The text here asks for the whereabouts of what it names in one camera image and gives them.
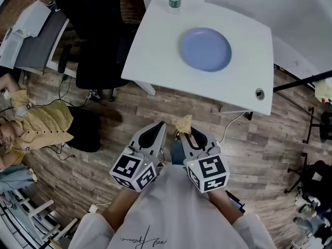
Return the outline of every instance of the black office chair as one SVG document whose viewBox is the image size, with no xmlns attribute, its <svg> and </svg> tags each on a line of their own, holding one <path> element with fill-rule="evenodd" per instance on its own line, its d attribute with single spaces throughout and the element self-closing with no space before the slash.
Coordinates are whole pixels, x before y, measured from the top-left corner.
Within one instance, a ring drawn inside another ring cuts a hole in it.
<svg viewBox="0 0 332 249">
<path fill-rule="evenodd" d="M 138 25 L 122 21 L 120 0 L 56 0 L 69 18 L 78 36 L 86 39 L 79 56 L 70 54 L 71 45 L 64 47 L 59 61 L 63 73 L 67 61 L 78 62 L 76 86 L 82 89 L 113 89 L 122 87 L 122 69 Z"/>
<path fill-rule="evenodd" d="M 314 107 L 309 108 L 309 112 L 311 113 L 309 131 L 308 131 L 307 139 L 303 139 L 303 143 L 306 143 L 306 144 L 309 143 L 311 129 L 313 127 L 320 128 L 320 138 L 321 138 L 322 143 L 324 143 L 326 140 L 332 140 L 332 113 L 323 112 L 321 115 L 321 122 L 312 123 L 313 118 L 314 118 L 314 116 L 313 116 Z"/>
<path fill-rule="evenodd" d="M 302 197 L 310 202 L 309 196 L 317 198 L 321 205 L 317 210 L 324 211 L 328 210 L 332 205 L 332 196 L 330 194 L 330 189 L 332 186 L 332 167 L 327 165 L 324 161 L 319 160 L 313 165 L 308 165 L 307 153 L 302 153 L 305 158 L 302 172 L 296 172 L 293 169 L 288 169 L 287 172 L 294 172 L 300 176 L 296 183 L 290 188 L 290 190 L 285 190 L 285 193 L 291 192 L 299 183 L 299 187 L 302 190 Z M 319 178 L 313 179 L 314 175 L 318 175 Z"/>
</svg>

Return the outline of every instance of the white wall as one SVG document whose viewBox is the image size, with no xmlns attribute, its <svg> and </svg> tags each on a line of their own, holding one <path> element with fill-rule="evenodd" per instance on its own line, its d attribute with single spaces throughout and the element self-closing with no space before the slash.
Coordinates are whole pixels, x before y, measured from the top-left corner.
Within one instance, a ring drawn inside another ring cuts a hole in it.
<svg viewBox="0 0 332 249">
<path fill-rule="evenodd" d="M 332 70 L 332 0 L 205 1 L 269 26 L 274 42 L 280 42 L 274 45 L 275 63 L 289 66 L 290 72 L 299 70 L 310 75 Z M 281 58 L 285 56 L 283 51 L 288 52 L 286 59 Z"/>
</svg>

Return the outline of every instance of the cable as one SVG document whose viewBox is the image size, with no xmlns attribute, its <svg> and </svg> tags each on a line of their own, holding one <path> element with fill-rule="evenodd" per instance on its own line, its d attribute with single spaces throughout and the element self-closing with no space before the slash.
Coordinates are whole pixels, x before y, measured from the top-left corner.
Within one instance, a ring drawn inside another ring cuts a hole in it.
<svg viewBox="0 0 332 249">
<path fill-rule="evenodd" d="M 11 106 L 11 113 L 12 113 L 13 116 L 15 116 L 15 113 L 14 113 L 14 110 L 13 110 L 14 106 L 11 103 L 11 99 L 10 99 L 10 106 Z"/>
<path fill-rule="evenodd" d="M 161 149 L 160 149 L 160 152 L 161 152 L 161 154 L 162 154 L 162 161 L 159 160 L 159 162 L 164 163 L 164 161 L 165 161 L 165 155 L 164 155 L 164 152 L 162 152 Z"/>
<path fill-rule="evenodd" d="M 86 212 L 89 213 L 89 211 L 87 211 L 82 205 L 80 205 L 79 203 L 73 201 L 72 199 L 70 199 L 69 197 L 65 196 L 64 194 L 60 193 L 58 190 L 56 190 L 56 189 L 55 189 L 54 187 L 52 187 L 51 185 L 46 185 L 46 184 L 42 183 L 41 181 L 39 181 L 39 182 L 40 182 L 42 185 L 46 186 L 47 188 L 50 188 L 50 189 L 54 190 L 55 192 L 59 193 L 60 195 L 66 197 L 67 199 L 69 199 L 70 201 L 72 201 L 74 204 L 80 206 L 82 209 L 84 209 Z"/>
<path fill-rule="evenodd" d="M 304 109 L 301 105 L 299 105 L 298 103 L 296 103 L 295 101 L 291 100 L 289 97 L 285 96 L 284 94 L 276 91 L 276 94 L 278 94 L 279 96 L 283 97 L 284 99 L 292 102 L 293 104 L 295 104 L 296 106 L 298 106 L 299 108 L 301 108 L 303 111 L 305 111 L 307 114 L 311 115 L 313 118 L 315 118 L 317 121 L 319 121 L 321 123 L 321 125 L 325 125 L 320 119 L 318 119 L 317 117 L 315 117 L 312 113 L 308 112 L 306 109 Z"/>
<path fill-rule="evenodd" d="M 225 131 L 224 131 L 223 138 L 222 138 L 222 140 L 219 141 L 219 144 L 224 140 L 224 138 L 225 138 L 225 136 L 226 136 L 227 128 L 230 126 L 230 124 L 233 123 L 234 121 L 238 120 L 238 119 L 239 119 L 242 115 L 244 115 L 244 114 L 245 114 L 245 112 L 244 112 L 244 113 L 241 113 L 237 118 L 231 120 L 231 121 L 228 123 L 228 125 L 226 125 L 226 128 L 225 128 Z"/>
<path fill-rule="evenodd" d="M 9 109 L 13 109 L 13 107 L 8 107 L 7 109 L 0 111 L 0 113 L 3 113 L 4 111 L 9 110 Z"/>
<path fill-rule="evenodd" d="M 109 202 L 109 203 L 104 203 L 104 204 L 96 204 L 95 206 L 98 206 L 98 205 L 109 205 L 111 204 L 112 202 Z"/>
<path fill-rule="evenodd" d="M 82 108 L 82 107 L 85 106 L 86 102 L 88 101 L 88 98 L 86 98 L 86 100 L 84 101 L 84 103 L 83 103 L 82 105 L 79 105 L 79 106 L 73 105 L 71 102 L 68 102 L 68 101 L 63 100 L 63 97 L 65 97 L 65 96 L 68 94 L 68 92 L 69 92 L 69 89 L 70 89 L 70 86 L 71 86 L 71 81 L 72 81 L 72 77 L 71 77 L 71 78 L 70 78 L 70 81 L 69 81 L 69 84 L 68 84 L 68 89 L 67 89 L 66 93 L 65 93 L 64 95 L 61 96 L 61 95 L 60 95 L 61 85 L 62 85 L 62 83 L 63 83 L 64 81 L 66 81 L 65 76 L 62 78 L 61 83 L 60 83 L 59 88 L 58 88 L 58 96 L 59 96 L 59 98 L 58 98 L 58 99 L 55 99 L 55 100 L 53 100 L 53 101 L 51 101 L 50 103 L 45 104 L 45 105 L 36 105 L 36 107 L 50 105 L 50 104 L 52 104 L 52 103 L 54 103 L 54 102 L 57 102 L 57 101 L 63 101 L 63 102 L 65 102 L 66 104 L 68 104 L 68 105 L 70 105 L 70 106 L 72 106 L 72 107 L 76 107 L 76 108 Z"/>
<path fill-rule="evenodd" d="M 62 153 L 62 144 L 61 144 L 61 148 L 60 148 L 60 153 L 58 153 L 55 149 L 51 148 L 50 146 L 46 146 L 46 147 L 52 149 L 52 150 L 57 154 L 57 157 L 58 157 L 59 160 L 64 161 L 64 160 L 69 159 L 69 158 L 75 158 L 75 155 L 67 156 L 67 157 L 64 158 L 64 159 L 61 159 L 61 158 L 59 157 L 59 155 Z"/>
</svg>

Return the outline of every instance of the black cable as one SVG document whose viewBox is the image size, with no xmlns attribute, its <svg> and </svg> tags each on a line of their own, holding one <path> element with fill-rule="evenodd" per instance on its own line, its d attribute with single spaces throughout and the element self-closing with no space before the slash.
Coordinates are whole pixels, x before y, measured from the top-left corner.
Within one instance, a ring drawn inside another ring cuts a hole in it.
<svg viewBox="0 0 332 249">
<path fill-rule="evenodd" d="M 14 113 L 14 110 L 13 110 L 14 106 L 13 106 L 12 103 L 11 103 L 11 99 L 10 99 L 10 106 L 11 106 L 11 112 L 12 112 L 12 115 L 15 116 L 15 113 Z"/>
<path fill-rule="evenodd" d="M 82 205 L 80 205 L 79 203 L 73 201 L 73 200 L 70 199 L 69 197 L 65 196 L 63 193 L 60 193 L 58 190 L 56 190 L 56 189 L 55 189 L 54 187 L 52 187 L 51 185 L 46 185 L 46 184 L 42 183 L 41 181 L 39 181 L 39 182 L 40 182 L 42 185 L 46 186 L 47 188 L 50 188 L 50 189 L 54 190 L 55 192 L 58 192 L 60 195 L 66 197 L 67 199 L 69 199 L 70 201 L 72 201 L 74 204 L 80 206 L 82 209 L 84 209 L 86 212 L 89 213 L 89 211 L 87 211 Z"/>
<path fill-rule="evenodd" d="M 59 155 L 62 153 L 62 145 L 61 145 L 61 148 L 60 148 L 60 153 L 58 153 L 55 149 L 53 149 L 53 148 L 51 148 L 50 146 L 46 146 L 47 148 L 50 148 L 50 149 L 52 149 L 56 154 L 57 154 L 57 157 L 58 157 L 58 159 L 59 160 L 66 160 L 66 159 L 69 159 L 69 158 L 74 158 L 75 157 L 75 155 L 70 155 L 70 156 L 67 156 L 66 158 L 64 158 L 64 159 L 61 159 L 60 157 L 59 157 Z"/>
<path fill-rule="evenodd" d="M 86 100 L 84 101 L 84 103 L 83 103 L 82 105 L 80 105 L 80 106 L 75 106 L 75 105 L 73 105 L 71 102 L 68 102 L 68 101 L 63 100 L 63 97 L 65 97 L 65 96 L 68 94 L 68 92 L 69 92 L 69 89 L 70 89 L 70 86 L 71 86 L 72 77 L 71 77 L 70 80 L 69 80 L 68 89 L 67 89 L 66 93 L 65 93 L 64 95 L 61 96 L 61 95 L 60 95 L 60 92 L 61 92 L 61 85 L 62 85 L 62 83 L 63 83 L 65 80 L 66 80 L 66 78 L 63 78 L 63 79 L 61 80 L 60 85 L 59 85 L 59 88 L 58 88 L 58 96 L 59 96 L 59 98 L 58 98 L 58 99 L 55 99 L 55 100 L 53 100 L 53 101 L 51 101 L 50 103 L 45 104 L 45 105 L 36 105 L 36 107 L 50 105 L 50 104 L 52 104 L 52 103 L 54 103 L 54 102 L 57 102 L 57 101 L 63 101 L 63 102 L 65 102 L 66 104 L 68 104 L 68 105 L 70 105 L 70 106 L 72 106 L 72 107 L 76 107 L 76 108 L 82 108 L 82 107 L 84 107 L 85 104 L 86 104 L 86 102 L 87 102 L 87 100 L 88 100 L 88 98 L 86 98 Z"/>
<path fill-rule="evenodd" d="M 71 87 L 71 81 L 72 81 L 72 77 L 70 78 L 69 80 L 69 84 L 68 84 L 68 89 L 67 89 L 67 92 L 62 96 L 60 97 L 60 91 L 61 91 L 61 84 L 62 82 L 64 82 L 64 80 L 61 81 L 60 85 L 59 85 L 59 99 L 61 100 L 63 97 L 65 97 L 67 95 L 67 93 L 69 92 L 69 88 Z"/>
<path fill-rule="evenodd" d="M 82 108 L 82 107 L 84 107 L 84 105 L 86 104 L 87 101 L 88 101 L 88 98 L 85 99 L 83 105 L 81 105 L 81 106 L 75 106 L 75 105 L 73 105 L 71 102 L 69 102 L 69 104 L 70 104 L 71 106 L 73 106 L 73 107 L 76 107 L 76 108 Z"/>
<path fill-rule="evenodd" d="M 284 94 L 275 91 L 274 93 L 278 94 L 280 97 L 283 97 L 284 99 L 292 102 L 293 104 L 295 104 L 297 107 L 299 107 L 300 109 L 302 109 L 303 111 L 305 111 L 307 114 L 309 114 L 310 116 L 312 116 L 313 118 L 315 118 L 317 121 L 319 121 L 321 123 L 321 125 L 325 125 L 320 119 L 318 119 L 317 117 L 315 117 L 312 113 L 308 112 L 305 108 L 303 108 L 301 105 L 299 105 L 298 103 L 296 103 L 295 101 L 293 101 L 292 99 L 290 99 L 289 97 L 285 96 Z"/>
<path fill-rule="evenodd" d="M 4 111 L 9 110 L 9 109 L 13 109 L 13 107 L 8 107 L 7 109 L 0 111 L 0 113 L 3 113 Z"/>
</svg>

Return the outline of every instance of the table leg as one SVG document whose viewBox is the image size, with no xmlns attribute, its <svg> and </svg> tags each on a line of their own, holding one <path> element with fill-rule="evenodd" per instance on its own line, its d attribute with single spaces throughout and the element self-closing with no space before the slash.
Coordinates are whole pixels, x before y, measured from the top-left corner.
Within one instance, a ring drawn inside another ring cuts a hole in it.
<svg viewBox="0 0 332 249">
<path fill-rule="evenodd" d="M 220 113 L 244 113 L 251 112 L 252 110 L 248 110 L 246 108 L 238 107 L 232 104 L 221 102 Z"/>
<path fill-rule="evenodd" d="M 31 68 L 31 67 L 22 66 L 22 67 L 18 67 L 18 68 L 22 69 L 22 70 L 26 70 L 26 71 L 32 72 L 32 73 L 35 73 L 35 74 L 38 74 L 39 76 L 42 76 L 44 74 L 43 71 Z"/>
<path fill-rule="evenodd" d="M 135 81 L 137 85 L 139 85 L 142 89 L 144 89 L 149 95 L 156 95 L 155 89 L 151 86 L 151 84 L 141 81 Z"/>
<path fill-rule="evenodd" d="M 58 66 L 59 66 L 59 64 L 58 64 L 58 63 L 55 63 L 55 62 L 53 62 L 53 61 L 51 61 L 51 60 L 48 60 L 46 66 L 47 66 L 48 68 L 52 69 L 52 70 L 58 71 Z M 66 69 L 64 70 L 64 74 L 76 78 L 76 72 L 73 71 L 73 70 L 71 70 L 71 69 L 69 69 L 69 68 L 66 68 Z"/>
</svg>

